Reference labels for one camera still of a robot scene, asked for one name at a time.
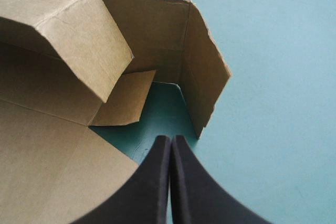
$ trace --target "folded cardboard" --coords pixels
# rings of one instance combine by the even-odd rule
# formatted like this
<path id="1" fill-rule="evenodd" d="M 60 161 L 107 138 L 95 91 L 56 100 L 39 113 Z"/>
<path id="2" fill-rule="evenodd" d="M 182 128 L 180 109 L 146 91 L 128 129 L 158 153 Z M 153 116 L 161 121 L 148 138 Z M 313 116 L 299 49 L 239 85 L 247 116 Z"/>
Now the folded cardboard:
<path id="1" fill-rule="evenodd" d="M 67 223 L 137 165 L 88 125 L 179 85 L 197 136 L 230 77 L 190 0 L 0 0 L 0 222 Z"/>

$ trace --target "cardboard box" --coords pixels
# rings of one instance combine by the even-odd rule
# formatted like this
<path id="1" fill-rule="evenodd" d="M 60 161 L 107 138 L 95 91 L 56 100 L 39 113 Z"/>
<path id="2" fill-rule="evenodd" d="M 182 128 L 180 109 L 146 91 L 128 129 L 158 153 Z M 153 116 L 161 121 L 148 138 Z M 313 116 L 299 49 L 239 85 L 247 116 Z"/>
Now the cardboard box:
<path id="1" fill-rule="evenodd" d="M 137 164 L 88 125 L 180 86 L 200 136 L 230 70 L 190 0 L 0 0 L 0 222 L 68 223 Z"/>

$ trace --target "teal surface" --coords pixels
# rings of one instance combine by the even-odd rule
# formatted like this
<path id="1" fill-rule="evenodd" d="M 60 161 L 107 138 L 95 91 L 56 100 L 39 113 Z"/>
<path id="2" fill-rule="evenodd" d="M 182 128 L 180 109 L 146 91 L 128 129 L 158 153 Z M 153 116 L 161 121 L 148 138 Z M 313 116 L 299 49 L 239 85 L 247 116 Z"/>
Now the teal surface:
<path id="1" fill-rule="evenodd" d="M 140 123 L 94 130 L 137 162 L 157 134 L 183 133 L 261 216 L 336 223 L 336 0 L 193 1 L 233 72 L 200 140 L 178 88 L 159 83 Z"/>

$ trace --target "cardboard edge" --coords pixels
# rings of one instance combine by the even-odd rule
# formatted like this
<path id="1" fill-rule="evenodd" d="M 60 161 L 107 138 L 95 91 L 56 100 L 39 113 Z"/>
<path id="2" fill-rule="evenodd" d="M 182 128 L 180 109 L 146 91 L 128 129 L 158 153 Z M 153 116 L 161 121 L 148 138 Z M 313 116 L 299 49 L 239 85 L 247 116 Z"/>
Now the cardboard edge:
<path id="1" fill-rule="evenodd" d="M 188 37 L 188 30 L 189 30 L 189 26 L 190 26 L 190 19 L 191 19 L 191 9 L 194 8 L 198 14 L 200 15 L 201 19 L 202 19 L 202 22 L 203 22 L 203 25 L 205 26 L 205 29 L 206 29 L 206 36 L 207 36 L 207 39 L 209 40 L 209 42 L 211 43 L 210 46 L 213 46 L 216 50 L 216 53 L 218 54 L 218 56 L 220 57 L 221 59 L 221 62 L 223 63 L 223 69 L 227 75 L 227 79 L 224 81 L 224 84 L 223 86 L 218 89 L 218 95 L 216 96 L 216 98 L 214 99 L 214 102 L 211 102 L 211 111 L 207 113 L 206 117 L 203 119 L 203 123 L 199 124 L 199 119 L 197 118 L 198 115 L 195 115 L 193 114 L 193 110 L 191 107 L 195 107 L 194 105 L 194 101 L 191 102 L 191 100 L 196 100 L 196 97 L 194 97 L 193 95 L 188 95 L 187 94 L 187 91 L 186 89 L 183 88 L 184 84 L 183 84 L 183 74 L 186 74 L 184 71 L 183 71 L 183 67 L 182 67 L 182 72 L 181 72 L 181 75 L 180 75 L 180 79 L 179 79 L 179 86 L 181 87 L 181 91 L 182 91 L 182 95 L 185 99 L 185 102 L 186 102 L 186 105 L 188 107 L 188 111 L 189 111 L 189 114 L 190 114 L 190 117 L 191 117 L 191 120 L 192 120 L 192 123 L 193 123 L 193 126 L 194 126 L 194 130 L 195 130 L 195 134 L 196 134 L 196 137 L 197 138 L 200 138 L 201 137 L 201 133 L 203 131 L 203 129 L 207 126 L 210 118 L 211 118 L 211 115 L 213 114 L 213 111 L 214 111 L 214 107 L 215 107 L 215 103 L 216 101 L 218 100 L 220 94 L 222 93 L 225 85 L 227 84 L 227 82 L 229 81 L 230 77 L 233 75 L 228 64 L 226 63 L 225 59 L 224 59 L 224 56 L 223 54 L 221 53 L 218 45 L 216 44 L 214 38 L 212 37 L 211 35 L 211 32 L 210 32 L 210 29 L 200 11 L 200 9 L 197 7 L 197 5 L 195 4 L 195 2 L 193 2 L 192 0 L 190 0 L 190 11 L 189 11 L 189 16 L 188 16 L 188 24 L 187 24 L 187 29 L 186 29 L 186 34 L 185 34 L 185 40 L 184 40 L 184 43 L 186 46 L 186 43 L 187 43 L 187 37 Z M 185 50 L 183 52 L 183 60 L 185 61 L 186 60 L 186 55 L 185 55 Z M 194 74 L 191 73 L 191 79 L 195 79 L 194 78 Z"/>

